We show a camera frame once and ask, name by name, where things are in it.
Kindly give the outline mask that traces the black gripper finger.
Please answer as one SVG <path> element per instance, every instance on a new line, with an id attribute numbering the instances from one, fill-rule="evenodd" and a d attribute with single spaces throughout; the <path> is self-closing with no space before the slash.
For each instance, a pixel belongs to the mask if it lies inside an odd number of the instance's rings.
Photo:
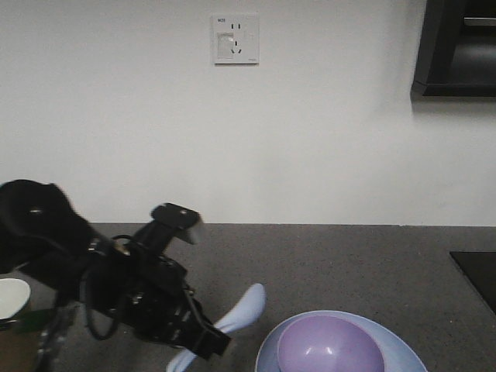
<path id="1" fill-rule="evenodd" d="M 183 348 L 205 360 L 209 360 L 214 354 L 223 355 L 231 338 L 214 327 L 209 318 L 202 315 L 200 319 L 199 322 L 190 316 L 181 323 Z"/>

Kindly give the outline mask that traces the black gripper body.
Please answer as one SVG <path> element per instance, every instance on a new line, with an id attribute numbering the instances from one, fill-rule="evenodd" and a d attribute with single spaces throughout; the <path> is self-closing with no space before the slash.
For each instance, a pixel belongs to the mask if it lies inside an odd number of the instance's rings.
<path id="1" fill-rule="evenodd" d="M 106 252 L 94 253 L 81 276 L 80 301 L 86 326 L 98 340 L 112 337 L 121 324 L 145 341 L 182 346 L 181 323 L 202 307 L 176 261 L 152 254 L 132 236 L 117 235 Z"/>

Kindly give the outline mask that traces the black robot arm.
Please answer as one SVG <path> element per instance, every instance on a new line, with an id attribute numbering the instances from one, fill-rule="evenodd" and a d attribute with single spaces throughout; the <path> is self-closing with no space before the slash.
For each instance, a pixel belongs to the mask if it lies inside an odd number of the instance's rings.
<path id="1" fill-rule="evenodd" d="M 58 305 L 80 302 L 96 339 L 123 324 L 142 340 L 208 359 L 230 339 L 204 315 L 185 268 L 164 252 L 176 238 L 196 243 L 201 222 L 197 212 L 165 203 L 131 236 L 108 238 L 55 184 L 10 181 L 1 187 L 1 271 L 20 270 L 54 289 Z"/>

